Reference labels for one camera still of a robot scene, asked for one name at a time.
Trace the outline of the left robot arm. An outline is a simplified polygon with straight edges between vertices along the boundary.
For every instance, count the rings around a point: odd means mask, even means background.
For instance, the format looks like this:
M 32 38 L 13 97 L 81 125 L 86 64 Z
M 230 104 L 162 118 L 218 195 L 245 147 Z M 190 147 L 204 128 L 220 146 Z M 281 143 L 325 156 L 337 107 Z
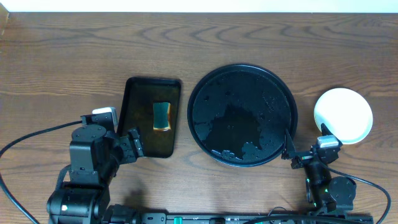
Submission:
M 70 165 L 47 201 L 49 223 L 140 223 L 141 216 L 124 205 L 110 205 L 109 185 L 123 164 L 143 155 L 139 130 L 126 136 L 98 124 L 72 133 Z

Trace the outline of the green yellow sponge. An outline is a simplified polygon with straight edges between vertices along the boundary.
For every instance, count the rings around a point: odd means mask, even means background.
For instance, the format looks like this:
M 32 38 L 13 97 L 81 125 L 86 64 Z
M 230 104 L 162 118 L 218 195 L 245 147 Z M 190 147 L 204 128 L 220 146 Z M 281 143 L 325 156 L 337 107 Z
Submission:
M 170 103 L 155 102 L 153 104 L 154 122 L 153 129 L 155 131 L 170 130 Z

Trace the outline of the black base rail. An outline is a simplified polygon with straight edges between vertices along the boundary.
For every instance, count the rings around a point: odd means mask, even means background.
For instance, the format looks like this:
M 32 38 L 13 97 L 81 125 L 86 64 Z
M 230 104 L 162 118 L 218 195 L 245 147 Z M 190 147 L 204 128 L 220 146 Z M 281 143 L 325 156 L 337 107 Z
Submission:
M 345 217 L 309 216 L 287 213 L 270 215 L 236 215 L 236 214 L 165 214 L 165 213 L 134 213 L 105 215 L 103 223 L 128 224 L 283 224 L 283 223 L 373 223 L 372 217 L 353 215 Z

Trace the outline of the black round tray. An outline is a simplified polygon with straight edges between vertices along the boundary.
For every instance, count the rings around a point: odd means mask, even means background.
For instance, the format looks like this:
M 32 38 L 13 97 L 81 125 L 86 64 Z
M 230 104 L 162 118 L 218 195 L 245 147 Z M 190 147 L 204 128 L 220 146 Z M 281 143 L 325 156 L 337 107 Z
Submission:
M 287 85 L 272 71 L 231 64 L 203 77 L 187 106 L 190 132 L 218 162 L 254 167 L 282 154 L 297 130 L 298 111 Z

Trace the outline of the light blue plate top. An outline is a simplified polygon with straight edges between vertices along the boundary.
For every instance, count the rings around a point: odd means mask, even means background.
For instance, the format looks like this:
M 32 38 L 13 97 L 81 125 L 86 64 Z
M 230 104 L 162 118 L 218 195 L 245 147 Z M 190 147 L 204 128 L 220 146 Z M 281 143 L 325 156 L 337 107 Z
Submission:
M 349 88 L 326 91 L 315 103 L 314 120 L 318 128 L 324 124 L 343 144 L 362 141 L 373 126 L 373 112 L 359 93 Z

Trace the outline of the black rectangular tray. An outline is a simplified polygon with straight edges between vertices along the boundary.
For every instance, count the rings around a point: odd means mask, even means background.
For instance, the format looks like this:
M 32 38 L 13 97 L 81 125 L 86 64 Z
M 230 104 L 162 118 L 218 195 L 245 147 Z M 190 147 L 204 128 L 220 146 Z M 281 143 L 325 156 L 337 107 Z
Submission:
M 124 90 L 118 134 L 125 136 L 129 129 L 139 128 L 144 157 L 170 157 L 174 152 L 181 89 L 180 80 L 129 78 Z M 170 130 L 153 129 L 155 102 L 170 103 Z

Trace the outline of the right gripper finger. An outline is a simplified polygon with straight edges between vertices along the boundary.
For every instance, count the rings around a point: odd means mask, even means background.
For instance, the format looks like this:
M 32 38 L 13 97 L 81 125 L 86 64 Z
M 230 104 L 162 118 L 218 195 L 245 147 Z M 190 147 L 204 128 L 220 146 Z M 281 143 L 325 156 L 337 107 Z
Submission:
M 325 123 L 321 124 L 321 132 L 322 136 L 333 136 L 335 141 L 338 143 L 338 146 L 342 146 L 342 142 L 328 129 Z
M 289 131 L 285 130 L 284 148 L 282 150 L 281 159 L 293 159 L 296 156 L 296 149 Z

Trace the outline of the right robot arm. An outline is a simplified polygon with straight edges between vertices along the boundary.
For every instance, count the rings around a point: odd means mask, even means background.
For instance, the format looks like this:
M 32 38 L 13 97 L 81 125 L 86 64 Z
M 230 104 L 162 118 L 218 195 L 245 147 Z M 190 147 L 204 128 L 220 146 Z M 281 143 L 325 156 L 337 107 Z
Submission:
M 322 135 L 308 151 L 298 152 L 292 137 L 285 131 L 281 158 L 291 161 L 291 168 L 305 171 L 307 200 L 314 204 L 313 214 L 342 215 L 354 208 L 356 183 L 350 177 L 331 176 L 329 164 L 336 161 L 342 142 L 333 135 L 325 124 Z

